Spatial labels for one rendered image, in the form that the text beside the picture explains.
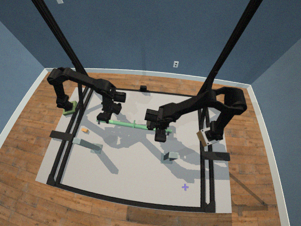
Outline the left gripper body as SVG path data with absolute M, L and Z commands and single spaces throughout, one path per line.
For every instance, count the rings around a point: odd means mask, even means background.
M 167 126 L 163 126 L 158 122 L 158 133 L 155 134 L 155 141 L 157 142 L 166 142 L 166 129 L 167 127 L 169 127 L 169 125 Z

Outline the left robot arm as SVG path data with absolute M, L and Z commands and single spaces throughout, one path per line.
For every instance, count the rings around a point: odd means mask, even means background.
M 220 94 L 225 95 L 224 104 L 216 99 L 216 96 Z M 160 106 L 158 111 L 147 109 L 144 120 L 147 121 L 148 130 L 158 129 L 158 122 L 163 126 L 167 126 L 171 122 L 176 122 L 184 114 L 206 107 L 215 108 L 221 112 L 216 121 L 210 122 L 210 130 L 205 132 L 209 142 L 212 140 L 222 140 L 224 128 L 233 118 L 234 114 L 241 115 L 247 110 L 242 89 L 222 87 L 219 89 L 207 89 L 204 93 L 177 104 L 169 103 Z

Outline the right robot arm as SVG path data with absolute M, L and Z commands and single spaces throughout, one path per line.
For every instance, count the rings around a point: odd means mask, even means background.
M 111 104 L 108 112 L 119 114 L 122 109 L 121 103 L 126 101 L 126 93 L 116 91 L 116 87 L 108 80 L 94 79 L 79 72 L 72 70 L 69 67 L 54 68 L 50 75 L 47 77 L 47 81 L 50 85 L 54 86 L 57 96 L 56 103 L 58 108 L 63 108 L 64 111 L 70 111 L 73 108 L 73 103 L 69 102 L 69 96 L 64 93 L 63 82 L 73 81 L 81 85 L 92 88 L 96 93 L 102 95 L 104 102 L 119 102 L 118 104 Z M 111 89 L 111 91 L 110 91 Z

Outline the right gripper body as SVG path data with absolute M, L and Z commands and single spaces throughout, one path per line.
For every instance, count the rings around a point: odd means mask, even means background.
M 102 101 L 101 104 L 103 105 L 103 108 L 102 108 L 102 111 L 104 111 L 103 113 L 99 113 L 97 115 L 97 120 L 98 121 L 105 121 L 107 122 L 110 118 L 110 113 L 108 112 L 109 110 L 109 106 L 111 104 L 113 104 L 114 101 L 111 101 L 111 102 L 104 102 Z

